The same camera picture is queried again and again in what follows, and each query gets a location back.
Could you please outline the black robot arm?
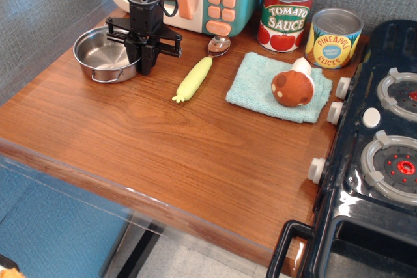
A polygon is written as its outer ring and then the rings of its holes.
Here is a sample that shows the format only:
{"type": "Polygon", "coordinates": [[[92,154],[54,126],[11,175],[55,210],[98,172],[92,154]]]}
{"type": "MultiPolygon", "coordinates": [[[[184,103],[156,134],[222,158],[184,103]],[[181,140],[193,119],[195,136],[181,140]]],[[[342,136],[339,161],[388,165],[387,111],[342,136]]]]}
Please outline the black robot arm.
{"type": "Polygon", "coordinates": [[[150,73],[160,53],[180,57],[182,35],[164,23],[164,16],[173,16],[164,8],[164,0],[127,0],[129,18],[107,18],[108,40],[119,42],[126,48],[128,61],[136,71],[150,73]]]}

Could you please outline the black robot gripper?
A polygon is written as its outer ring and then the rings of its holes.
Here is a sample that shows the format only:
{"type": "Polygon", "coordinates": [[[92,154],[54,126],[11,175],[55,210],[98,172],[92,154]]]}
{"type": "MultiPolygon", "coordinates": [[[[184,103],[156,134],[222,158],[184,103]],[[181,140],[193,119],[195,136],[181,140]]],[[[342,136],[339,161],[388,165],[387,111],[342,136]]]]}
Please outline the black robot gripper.
{"type": "Polygon", "coordinates": [[[128,0],[128,18],[107,18],[110,40],[122,42],[129,63],[141,58],[141,73],[150,74],[159,53],[180,57],[182,36],[164,22],[164,0],[128,0]]]}

